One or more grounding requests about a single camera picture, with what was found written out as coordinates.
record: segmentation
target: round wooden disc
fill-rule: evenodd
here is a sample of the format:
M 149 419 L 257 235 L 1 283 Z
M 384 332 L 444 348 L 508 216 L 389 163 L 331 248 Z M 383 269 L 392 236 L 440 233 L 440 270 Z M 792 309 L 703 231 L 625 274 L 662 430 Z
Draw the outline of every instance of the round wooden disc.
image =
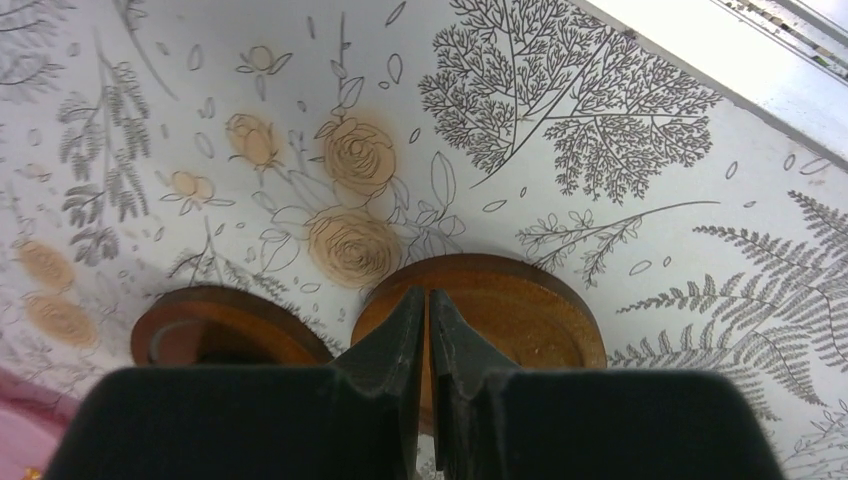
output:
M 333 359 L 324 342 L 284 308 L 213 286 L 163 295 L 139 318 L 130 342 L 136 365 L 320 365 Z
M 351 344 L 385 320 L 414 285 L 446 290 L 469 325 L 523 367 L 606 367 L 600 331 L 577 293 L 553 275 L 494 255 L 448 255 L 398 270 L 369 296 Z M 425 335 L 419 423 L 432 433 L 429 328 Z

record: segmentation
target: pink fabric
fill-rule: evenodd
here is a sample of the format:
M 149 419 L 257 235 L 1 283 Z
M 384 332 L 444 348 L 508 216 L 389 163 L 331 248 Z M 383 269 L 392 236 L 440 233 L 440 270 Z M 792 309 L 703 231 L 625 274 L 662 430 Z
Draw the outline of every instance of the pink fabric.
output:
M 20 480 L 28 467 L 43 472 L 75 409 L 76 401 L 0 370 L 0 480 Z
M 44 471 L 62 427 L 10 402 L 0 403 L 0 479 L 20 480 L 27 467 Z

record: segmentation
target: wooden edge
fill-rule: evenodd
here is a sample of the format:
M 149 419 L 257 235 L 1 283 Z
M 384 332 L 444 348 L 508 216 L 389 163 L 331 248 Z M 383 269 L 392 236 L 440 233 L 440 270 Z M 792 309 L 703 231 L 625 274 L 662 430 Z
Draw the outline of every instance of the wooden edge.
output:
M 156 332 L 185 319 L 201 317 L 246 336 L 280 361 L 287 352 L 303 364 L 323 364 L 333 355 L 294 314 L 248 292 L 217 286 L 187 287 L 163 295 L 133 327 L 130 344 L 137 365 L 149 365 Z
M 580 326 L 586 327 L 586 329 L 580 328 L 580 330 L 582 330 L 580 333 L 591 335 L 594 337 L 592 340 L 595 340 L 597 344 L 601 346 L 601 352 L 599 355 L 598 352 L 586 351 L 584 349 L 585 345 L 581 342 L 574 342 L 574 345 L 580 350 L 581 354 L 584 354 L 587 357 L 586 360 L 591 361 L 591 363 L 586 364 L 585 367 L 606 367 L 607 358 L 606 351 L 603 349 L 601 330 L 598 328 L 595 316 L 592 314 L 592 311 L 589 309 L 589 306 L 583 298 L 581 298 L 580 295 L 571 287 L 566 285 L 565 282 L 550 273 L 518 260 L 498 255 L 484 253 L 457 253 L 421 260 L 420 262 L 401 268 L 386 277 L 382 282 L 380 282 L 380 284 L 374 287 L 374 290 L 372 290 L 366 298 L 365 307 L 362 309 L 362 312 L 360 312 L 360 316 L 367 310 L 368 305 L 374 298 L 392 293 L 396 294 L 397 292 L 392 292 L 392 290 L 406 281 L 415 277 L 426 276 L 434 272 L 459 271 L 476 273 L 491 272 L 497 275 L 504 275 L 511 279 L 526 282 L 535 288 L 541 288 L 542 290 L 546 290 L 554 295 L 562 297 L 568 303 L 574 305 L 587 320 L 585 323 L 581 322 L 583 324 Z

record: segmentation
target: engraved flower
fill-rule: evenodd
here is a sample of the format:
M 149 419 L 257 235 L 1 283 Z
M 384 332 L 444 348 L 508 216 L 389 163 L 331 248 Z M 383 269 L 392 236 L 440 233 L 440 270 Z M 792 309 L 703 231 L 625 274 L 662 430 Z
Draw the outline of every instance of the engraved flower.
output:
M 331 207 L 315 215 L 307 227 L 309 255 L 339 285 L 376 284 L 400 264 L 397 234 L 362 210 Z
M 253 47 L 247 55 L 240 53 L 243 65 L 239 65 L 236 71 L 239 73 L 254 73 L 263 72 L 268 75 L 274 75 L 279 72 L 283 66 L 288 63 L 291 58 L 291 53 L 285 53 L 279 57 L 274 57 L 274 52 L 270 48 L 260 45 Z
M 335 180 L 336 195 L 346 205 L 364 205 L 385 191 L 396 166 L 388 135 L 373 125 L 348 118 L 340 125 L 325 124 L 316 135 L 321 137 L 325 137 L 324 168 Z
M 97 343 L 97 328 L 85 311 L 58 295 L 26 298 L 26 312 L 36 328 L 58 342 L 77 348 Z
M 215 197 L 215 184 L 206 177 L 200 177 L 188 172 L 174 172 L 170 181 L 162 179 L 166 187 L 174 189 L 174 193 L 163 195 L 159 200 L 165 202 L 183 202 L 180 215 L 185 215 L 192 208 L 203 209 L 203 205 L 229 207 L 236 202 Z
M 241 113 L 233 115 L 227 122 L 227 137 L 233 150 L 237 152 L 230 160 L 241 158 L 253 165 L 254 170 L 259 173 L 260 185 L 263 183 L 263 173 L 269 168 L 285 178 L 283 163 L 277 160 L 279 148 L 274 138 L 273 126 L 273 123 L 266 125 L 253 115 Z
M 74 270 L 59 251 L 30 240 L 18 247 L 18 256 L 30 277 L 54 290 L 65 290 L 74 283 Z

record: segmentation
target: engraved tree branch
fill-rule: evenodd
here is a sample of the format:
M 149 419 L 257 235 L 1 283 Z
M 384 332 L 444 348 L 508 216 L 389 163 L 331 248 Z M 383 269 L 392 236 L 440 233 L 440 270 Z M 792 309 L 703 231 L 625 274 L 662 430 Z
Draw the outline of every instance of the engraved tree branch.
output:
M 0 100 L 36 102 L 36 94 L 57 90 L 53 80 L 65 67 L 40 51 L 53 46 L 65 0 L 12 2 L 0 11 Z
M 561 223 L 559 218 L 551 213 L 547 218 L 540 218 L 538 225 L 531 225 L 520 230 L 516 234 L 521 245 L 525 247 L 527 261 L 534 266 L 553 273 L 557 268 L 564 267 L 569 255 L 575 253 L 578 248 L 583 248 L 589 240 L 597 240 L 597 247 L 587 248 L 583 252 L 583 268 L 576 270 L 583 276 L 586 288 L 597 287 L 597 276 L 604 273 L 606 265 L 604 260 L 613 253 L 618 244 L 627 244 L 628 239 L 637 239 L 639 227 L 642 220 L 650 215 L 665 210 L 692 206 L 718 204 L 713 201 L 695 201 L 668 205 L 655 208 L 636 215 L 623 218 L 613 223 L 594 226 L 594 216 L 591 210 L 584 214 L 575 211 L 568 212 L 573 223 L 568 226 Z M 548 245 L 555 245 L 547 253 L 539 254 Z
M 433 40 L 419 83 L 436 132 L 488 175 L 545 126 L 564 195 L 644 198 L 649 177 L 711 147 L 720 99 L 564 0 L 452 0 L 462 18 Z
M 783 459 L 783 471 L 792 478 L 848 476 L 848 404 L 840 400 L 838 410 L 823 410 L 822 417 L 810 422 L 815 430 L 802 435 Z
M 123 23 L 133 46 L 138 52 L 139 57 L 141 57 L 141 61 L 144 62 L 145 67 L 147 67 L 147 70 L 151 75 L 153 75 L 153 78 L 156 79 L 156 83 L 162 87 L 162 90 L 164 90 L 168 96 L 174 100 L 179 100 L 179 97 L 177 97 L 171 88 L 168 87 L 168 84 L 165 83 L 165 80 L 156 70 L 156 67 L 153 66 L 153 62 L 150 61 L 150 57 L 141 45 L 141 41 L 138 39 L 138 34 L 136 32 L 138 32 L 141 27 L 141 19 L 147 17 L 147 12 L 141 8 L 142 3 L 144 3 L 144 0 L 112 0 L 115 11 L 121 18 L 121 23 Z
M 92 105 L 81 93 L 73 92 L 57 114 L 67 125 L 59 159 L 70 163 L 74 178 L 82 182 L 65 192 L 62 211 L 68 212 L 71 225 L 81 229 L 71 239 L 71 244 L 77 245 L 75 261 L 91 266 L 118 254 L 118 238 L 105 223 L 107 206 L 116 211 L 119 222 L 128 215 L 149 213 L 135 161 L 150 157 L 151 147 L 145 124 L 150 110 L 135 71 L 127 62 L 112 65 L 96 34 L 95 46 L 100 80 L 97 103 Z M 115 138 L 114 129 L 122 138 Z M 92 165 L 98 159 L 102 161 L 102 179 L 92 183 Z

